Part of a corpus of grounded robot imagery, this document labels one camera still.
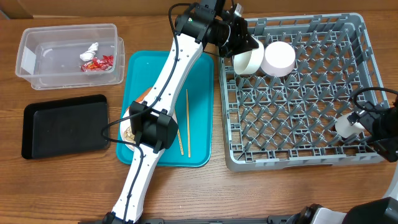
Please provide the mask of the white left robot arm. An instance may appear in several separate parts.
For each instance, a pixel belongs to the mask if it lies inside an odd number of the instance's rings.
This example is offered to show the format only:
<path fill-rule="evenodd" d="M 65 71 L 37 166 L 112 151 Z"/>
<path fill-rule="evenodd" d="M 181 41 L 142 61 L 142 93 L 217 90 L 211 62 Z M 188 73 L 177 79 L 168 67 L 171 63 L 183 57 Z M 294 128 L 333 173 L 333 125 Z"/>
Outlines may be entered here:
<path fill-rule="evenodd" d="M 131 129 L 133 160 L 124 187 L 103 223 L 136 223 L 144 208 L 146 192 L 164 151 L 173 144 L 178 130 L 174 108 L 180 90 L 207 44 L 218 48 L 220 57 L 232 57 L 258 48 L 242 17 L 243 8 L 233 3 L 224 9 L 222 0 L 185 3 L 184 12 L 170 19 L 172 47 L 154 86 L 142 102 L 133 101 L 127 116 L 116 121 Z"/>

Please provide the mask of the white bowl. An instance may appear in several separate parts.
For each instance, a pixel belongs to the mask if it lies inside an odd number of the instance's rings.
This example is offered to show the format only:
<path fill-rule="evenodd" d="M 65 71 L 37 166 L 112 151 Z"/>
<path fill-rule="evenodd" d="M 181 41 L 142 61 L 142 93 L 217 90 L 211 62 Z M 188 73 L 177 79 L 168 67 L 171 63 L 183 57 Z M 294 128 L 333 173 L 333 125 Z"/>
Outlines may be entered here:
<path fill-rule="evenodd" d="M 233 69 L 237 75 L 250 75 L 258 71 L 264 58 L 264 45 L 259 40 L 258 48 L 233 56 Z"/>

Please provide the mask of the white tissue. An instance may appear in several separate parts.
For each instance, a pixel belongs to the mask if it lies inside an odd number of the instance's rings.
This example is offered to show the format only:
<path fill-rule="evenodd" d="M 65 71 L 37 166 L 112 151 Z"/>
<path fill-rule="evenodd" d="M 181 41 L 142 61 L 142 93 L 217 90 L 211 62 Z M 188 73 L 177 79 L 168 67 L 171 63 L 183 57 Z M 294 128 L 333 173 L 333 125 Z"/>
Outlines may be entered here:
<path fill-rule="evenodd" d="M 84 62 L 92 60 L 96 55 L 96 52 L 98 51 L 98 46 L 99 43 L 97 42 L 91 44 L 91 46 L 88 48 L 86 52 L 80 54 L 80 59 Z"/>

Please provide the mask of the pink bowl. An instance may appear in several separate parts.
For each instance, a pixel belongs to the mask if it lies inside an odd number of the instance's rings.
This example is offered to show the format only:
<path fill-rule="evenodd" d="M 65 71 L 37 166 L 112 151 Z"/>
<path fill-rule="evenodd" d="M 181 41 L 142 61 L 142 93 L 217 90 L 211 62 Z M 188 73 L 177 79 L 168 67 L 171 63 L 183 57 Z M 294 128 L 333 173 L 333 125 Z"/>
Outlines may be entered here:
<path fill-rule="evenodd" d="M 267 75 L 284 77 L 293 71 L 295 59 L 295 50 L 290 44 L 273 42 L 265 48 L 260 69 Z"/>

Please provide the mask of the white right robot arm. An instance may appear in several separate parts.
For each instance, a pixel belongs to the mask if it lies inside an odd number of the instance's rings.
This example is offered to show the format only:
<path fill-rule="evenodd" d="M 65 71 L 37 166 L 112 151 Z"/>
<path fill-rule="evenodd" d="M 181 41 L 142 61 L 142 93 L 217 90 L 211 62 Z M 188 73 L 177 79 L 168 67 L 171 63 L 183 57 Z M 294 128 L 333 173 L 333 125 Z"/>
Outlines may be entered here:
<path fill-rule="evenodd" d="M 385 161 L 387 174 L 371 172 L 369 181 L 383 192 L 378 198 L 352 207 L 343 223 L 347 224 L 397 224 L 397 107 L 385 108 L 370 102 L 364 104 L 363 114 L 355 116 L 370 134 L 367 144 Z"/>

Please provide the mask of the red snack wrapper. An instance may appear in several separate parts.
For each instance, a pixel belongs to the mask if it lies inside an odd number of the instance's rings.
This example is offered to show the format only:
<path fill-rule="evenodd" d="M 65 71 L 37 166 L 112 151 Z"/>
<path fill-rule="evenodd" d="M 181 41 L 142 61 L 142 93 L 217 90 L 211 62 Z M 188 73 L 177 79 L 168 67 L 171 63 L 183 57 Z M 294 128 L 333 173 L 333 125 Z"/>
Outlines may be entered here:
<path fill-rule="evenodd" d="M 94 57 L 91 61 L 83 64 L 80 69 L 82 72 L 99 72 L 99 71 L 107 71 L 113 67 L 114 64 L 114 56 L 106 56 L 104 55 L 102 59 L 98 59 Z"/>

